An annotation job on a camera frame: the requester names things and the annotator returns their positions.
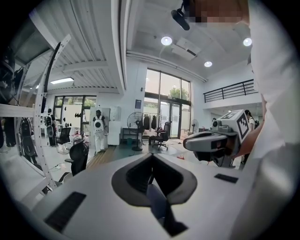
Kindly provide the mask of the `person in white shirt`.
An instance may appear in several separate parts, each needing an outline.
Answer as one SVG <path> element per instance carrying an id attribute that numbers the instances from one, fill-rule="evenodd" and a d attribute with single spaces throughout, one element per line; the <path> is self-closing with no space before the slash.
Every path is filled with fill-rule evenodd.
<path id="1" fill-rule="evenodd" d="M 233 226 L 232 240 L 254 240 L 275 225 L 300 184 L 300 60 L 280 21 L 248 0 L 252 69 L 264 126 L 245 167 L 255 177 Z"/>

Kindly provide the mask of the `black office chair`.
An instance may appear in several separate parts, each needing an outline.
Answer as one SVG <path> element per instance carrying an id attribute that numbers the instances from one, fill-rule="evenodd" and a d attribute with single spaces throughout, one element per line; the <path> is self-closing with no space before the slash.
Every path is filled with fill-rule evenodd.
<path id="1" fill-rule="evenodd" d="M 69 152 L 70 158 L 65 159 L 66 163 L 71 164 L 71 172 L 65 172 L 62 175 L 59 180 L 60 184 L 86 169 L 88 154 L 89 146 L 84 142 L 84 140 L 80 140 L 77 144 L 71 147 Z"/>

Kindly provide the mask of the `clothes rack with dark coats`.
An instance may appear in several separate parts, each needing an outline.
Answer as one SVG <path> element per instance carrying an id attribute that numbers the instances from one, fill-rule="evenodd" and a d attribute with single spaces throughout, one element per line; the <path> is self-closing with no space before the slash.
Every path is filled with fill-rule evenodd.
<path id="1" fill-rule="evenodd" d="M 144 112 L 142 126 L 144 130 L 157 131 L 161 128 L 161 114 Z"/>

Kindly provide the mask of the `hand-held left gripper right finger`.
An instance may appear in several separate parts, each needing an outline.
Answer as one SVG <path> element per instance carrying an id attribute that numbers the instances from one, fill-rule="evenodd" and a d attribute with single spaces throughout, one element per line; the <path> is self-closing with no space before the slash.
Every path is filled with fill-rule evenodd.
<path id="1" fill-rule="evenodd" d="M 188 227 L 172 240 L 232 240 L 237 215 L 251 177 L 245 170 L 219 168 L 159 154 L 168 163 L 190 171 L 197 187 L 183 204 L 172 205 L 177 221 Z"/>

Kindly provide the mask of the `person's right forearm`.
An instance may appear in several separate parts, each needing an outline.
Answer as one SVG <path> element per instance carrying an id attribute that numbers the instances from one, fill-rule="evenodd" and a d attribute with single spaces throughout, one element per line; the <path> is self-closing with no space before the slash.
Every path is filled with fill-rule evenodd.
<path id="1" fill-rule="evenodd" d="M 261 129 L 263 128 L 263 126 L 264 126 L 264 121 L 262 122 L 261 125 L 258 126 L 258 128 L 251 131 L 247 135 L 247 137 L 245 138 L 245 140 L 241 144 L 240 151 L 236 155 L 234 155 L 233 158 L 237 158 L 239 156 L 249 154 L 252 151 L 252 148 L 253 148 L 253 146 L 254 146 L 254 144 L 255 144 L 258 136 L 259 136 L 259 133 L 260 133 Z"/>

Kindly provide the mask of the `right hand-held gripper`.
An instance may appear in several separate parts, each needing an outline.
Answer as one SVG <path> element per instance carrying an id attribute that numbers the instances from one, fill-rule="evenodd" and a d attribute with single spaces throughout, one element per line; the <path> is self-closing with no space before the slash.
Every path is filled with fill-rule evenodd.
<path id="1" fill-rule="evenodd" d="M 233 158 L 249 134 L 244 110 L 229 112 L 212 122 L 210 129 L 183 140 L 183 147 L 193 151 L 199 161 L 214 162 L 218 167 L 233 168 Z"/>

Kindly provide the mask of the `rectangular ceiling light panel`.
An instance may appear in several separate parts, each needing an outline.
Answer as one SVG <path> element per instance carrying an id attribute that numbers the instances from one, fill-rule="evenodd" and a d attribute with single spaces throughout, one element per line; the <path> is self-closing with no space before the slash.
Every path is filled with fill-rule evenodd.
<path id="1" fill-rule="evenodd" d="M 56 84 L 61 84 L 61 83 L 69 83 L 69 82 L 73 82 L 73 81 L 74 81 L 74 79 L 72 77 L 67 77 L 67 78 L 51 81 L 51 84 L 56 85 Z"/>

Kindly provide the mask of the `black standing fan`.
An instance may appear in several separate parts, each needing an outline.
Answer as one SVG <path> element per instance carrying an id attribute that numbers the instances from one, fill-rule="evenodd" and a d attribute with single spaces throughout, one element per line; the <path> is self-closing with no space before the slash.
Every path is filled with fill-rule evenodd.
<path id="1" fill-rule="evenodd" d="M 143 113 L 133 112 L 127 118 L 127 127 L 130 132 L 135 135 L 135 146 L 132 148 L 133 151 L 142 151 L 140 146 L 139 134 L 143 129 Z"/>

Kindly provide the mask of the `black and red gaming chair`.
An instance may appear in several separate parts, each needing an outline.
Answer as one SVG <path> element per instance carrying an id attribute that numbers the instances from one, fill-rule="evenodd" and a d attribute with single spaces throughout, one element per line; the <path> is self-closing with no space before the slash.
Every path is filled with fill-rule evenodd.
<path id="1" fill-rule="evenodd" d="M 158 150 L 160 150 L 161 147 L 168 149 L 166 142 L 170 139 L 170 131 L 171 121 L 168 121 L 165 123 L 164 129 L 156 131 L 156 136 L 153 135 L 149 137 L 149 146 L 158 146 Z"/>

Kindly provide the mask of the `black balcony railing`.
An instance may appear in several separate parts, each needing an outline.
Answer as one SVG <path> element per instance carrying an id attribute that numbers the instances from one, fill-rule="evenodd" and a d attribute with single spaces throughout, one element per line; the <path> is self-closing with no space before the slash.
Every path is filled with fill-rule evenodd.
<path id="1" fill-rule="evenodd" d="M 255 90 L 254 80 L 250 79 L 205 92 L 203 93 L 203 96 L 204 102 L 207 103 L 228 98 L 247 96 L 255 93 L 258 93 L 258 91 Z"/>

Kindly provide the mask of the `white metal shelf rack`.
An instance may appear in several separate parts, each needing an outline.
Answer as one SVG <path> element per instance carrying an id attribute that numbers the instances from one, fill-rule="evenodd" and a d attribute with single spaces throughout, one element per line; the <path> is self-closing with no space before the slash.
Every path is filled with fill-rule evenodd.
<path id="1" fill-rule="evenodd" d="M 39 31 L 39 33 L 42 35 L 44 40 L 49 44 L 50 48 L 53 49 L 49 61 L 45 65 L 43 72 L 40 74 L 34 84 L 34 87 L 36 87 L 37 85 L 39 86 L 37 90 L 35 105 L 33 108 L 28 108 L 23 106 L 0 104 L 0 116 L 2 115 L 5 117 L 15 117 L 16 134 L 18 134 L 18 131 L 20 129 L 22 117 L 32 118 L 33 120 L 33 155 L 36 156 L 37 163 L 39 164 L 41 169 L 37 168 L 33 163 L 30 163 L 27 159 L 23 158 L 24 163 L 27 164 L 33 171 L 33 176 L 29 176 L 19 180 L 11 188 L 13 197 L 26 206 L 34 203 L 38 195 L 44 196 L 44 188 L 49 187 L 51 190 L 54 190 L 57 187 L 50 173 L 50 169 L 48 167 L 42 147 L 40 120 L 41 117 L 46 116 L 45 103 L 50 74 L 53 71 L 55 63 L 60 54 L 63 52 L 64 48 L 71 40 L 71 36 L 68 34 L 64 37 L 63 40 L 59 42 L 56 41 L 36 10 L 33 10 L 31 13 L 29 13 L 29 18 L 36 29 Z"/>

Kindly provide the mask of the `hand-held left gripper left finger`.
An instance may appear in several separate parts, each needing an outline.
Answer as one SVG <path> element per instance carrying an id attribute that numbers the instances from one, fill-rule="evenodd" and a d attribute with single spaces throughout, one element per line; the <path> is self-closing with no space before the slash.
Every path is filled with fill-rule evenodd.
<path id="1" fill-rule="evenodd" d="M 135 207 L 119 198 L 111 185 L 115 171 L 137 160 L 127 157 L 86 169 L 45 196 L 33 209 L 46 218 L 73 192 L 86 197 L 61 233 L 73 240 L 165 240 L 165 230 L 150 208 Z"/>

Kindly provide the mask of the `ceiling air vent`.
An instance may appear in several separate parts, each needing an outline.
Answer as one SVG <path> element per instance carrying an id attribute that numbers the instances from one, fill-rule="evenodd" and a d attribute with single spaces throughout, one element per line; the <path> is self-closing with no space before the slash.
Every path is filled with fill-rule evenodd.
<path id="1" fill-rule="evenodd" d="M 171 45 L 171 52 L 191 61 L 194 59 L 198 53 L 201 51 L 201 48 L 190 42 L 189 40 L 181 37 L 177 43 Z"/>

